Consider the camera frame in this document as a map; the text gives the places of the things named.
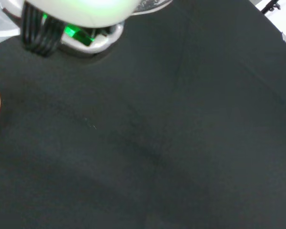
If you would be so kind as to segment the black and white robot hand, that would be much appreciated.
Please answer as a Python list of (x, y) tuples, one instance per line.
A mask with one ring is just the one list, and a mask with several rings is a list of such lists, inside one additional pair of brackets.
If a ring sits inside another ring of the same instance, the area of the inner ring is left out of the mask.
[(131, 16), (157, 12), (170, 0), (2, 0), (20, 27), (23, 47), (42, 57), (58, 48), (91, 57), (113, 46)]

